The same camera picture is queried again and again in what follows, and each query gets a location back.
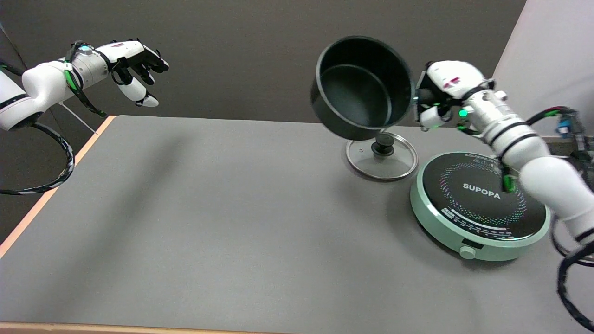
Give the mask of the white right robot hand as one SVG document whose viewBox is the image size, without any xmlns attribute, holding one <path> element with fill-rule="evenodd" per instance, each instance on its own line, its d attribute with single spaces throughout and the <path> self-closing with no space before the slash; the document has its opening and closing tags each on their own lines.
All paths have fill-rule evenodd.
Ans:
<svg viewBox="0 0 594 334">
<path fill-rule="evenodd" d="M 495 86 L 474 65 L 464 61 L 428 63 L 415 89 L 415 120 L 423 131 L 438 128 L 453 117 L 471 95 Z"/>
</svg>

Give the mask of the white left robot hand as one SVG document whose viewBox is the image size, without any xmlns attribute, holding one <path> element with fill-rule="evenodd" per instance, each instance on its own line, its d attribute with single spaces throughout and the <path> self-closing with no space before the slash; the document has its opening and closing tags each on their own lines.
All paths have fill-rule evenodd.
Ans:
<svg viewBox="0 0 594 334">
<path fill-rule="evenodd" d="M 112 80 L 126 98 L 138 107 L 159 106 L 157 98 L 146 88 L 146 84 L 155 84 L 151 72 L 163 73 L 169 70 L 169 63 L 157 50 L 133 39 L 114 41 L 103 46 L 102 50 L 110 60 Z"/>
</svg>

